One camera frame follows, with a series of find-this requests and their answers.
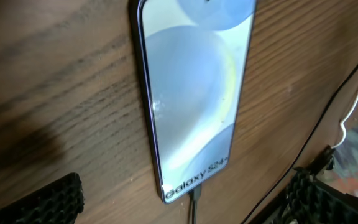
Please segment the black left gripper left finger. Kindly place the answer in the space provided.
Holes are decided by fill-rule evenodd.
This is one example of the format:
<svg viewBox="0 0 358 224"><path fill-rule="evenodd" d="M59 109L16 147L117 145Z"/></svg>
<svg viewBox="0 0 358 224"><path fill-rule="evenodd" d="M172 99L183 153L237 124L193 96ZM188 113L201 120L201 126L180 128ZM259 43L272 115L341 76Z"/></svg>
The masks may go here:
<svg viewBox="0 0 358 224"><path fill-rule="evenodd" d="M0 224L74 224L84 205L80 176L72 172L0 209Z"/></svg>

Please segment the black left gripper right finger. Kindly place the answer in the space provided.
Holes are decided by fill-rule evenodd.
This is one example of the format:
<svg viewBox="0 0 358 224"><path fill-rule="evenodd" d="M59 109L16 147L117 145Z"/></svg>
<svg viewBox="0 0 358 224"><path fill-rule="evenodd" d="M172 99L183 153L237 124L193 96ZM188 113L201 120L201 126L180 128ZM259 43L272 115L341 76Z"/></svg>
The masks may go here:
<svg viewBox="0 0 358 224"><path fill-rule="evenodd" d="M292 213L291 223L358 224L358 197L344 194L317 177L301 204L302 208Z"/></svg>

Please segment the dark blue Samsung smartphone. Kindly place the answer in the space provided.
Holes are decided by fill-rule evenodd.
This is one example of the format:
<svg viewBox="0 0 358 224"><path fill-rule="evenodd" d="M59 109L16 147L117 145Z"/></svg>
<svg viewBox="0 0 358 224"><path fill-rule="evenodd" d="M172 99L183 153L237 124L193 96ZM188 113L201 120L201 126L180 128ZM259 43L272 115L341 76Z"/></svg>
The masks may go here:
<svg viewBox="0 0 358 224"><path fill-rule="evenodd" d="M229 162L256 0L129 3L157 192L169 204Z"/></svg>

